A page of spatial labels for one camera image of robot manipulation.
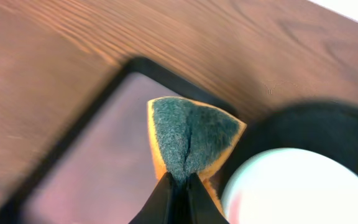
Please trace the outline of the orange green sponge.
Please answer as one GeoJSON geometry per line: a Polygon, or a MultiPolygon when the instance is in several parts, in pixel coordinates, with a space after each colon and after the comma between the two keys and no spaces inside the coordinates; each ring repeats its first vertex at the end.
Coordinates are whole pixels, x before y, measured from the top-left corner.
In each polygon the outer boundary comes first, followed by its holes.
{"type": "Polygon", "coordinates": [[[179,96],[147,103],[147,129],[155,176],[171,173],[178,185],[196,174],[219,212],[210,178],[227,161],[247,125],[221,108],[179,96]]]}

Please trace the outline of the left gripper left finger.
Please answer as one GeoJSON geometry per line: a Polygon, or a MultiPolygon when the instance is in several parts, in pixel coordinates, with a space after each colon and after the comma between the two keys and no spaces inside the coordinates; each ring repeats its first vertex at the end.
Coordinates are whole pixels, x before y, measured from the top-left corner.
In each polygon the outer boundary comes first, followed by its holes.
{"type": "Polygon", "coordinates": [[[174,189],[175,181],[171,173],[166,172],[129,224],[169,224],[172,217],[174,189]]]}

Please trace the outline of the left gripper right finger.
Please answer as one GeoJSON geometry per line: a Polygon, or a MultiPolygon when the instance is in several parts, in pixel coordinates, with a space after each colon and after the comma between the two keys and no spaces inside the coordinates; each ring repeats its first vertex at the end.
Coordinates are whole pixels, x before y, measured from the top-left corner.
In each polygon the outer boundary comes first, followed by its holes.
{"type": "Polygon", "coordinates": [[[191,224],[228,224],[197,174],[190,175],[187,194],[191,224]]]}

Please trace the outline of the light blue plate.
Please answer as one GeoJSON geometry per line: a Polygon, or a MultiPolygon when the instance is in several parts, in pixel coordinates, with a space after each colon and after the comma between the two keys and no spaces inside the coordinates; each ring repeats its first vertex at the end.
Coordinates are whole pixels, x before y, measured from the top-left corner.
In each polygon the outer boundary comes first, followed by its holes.
{"type": "Polygon", "coordinates": [[[271,149],[235,169],[221,201],[234,224],[358,224],[358,175],[315,152],[271,149]]]}

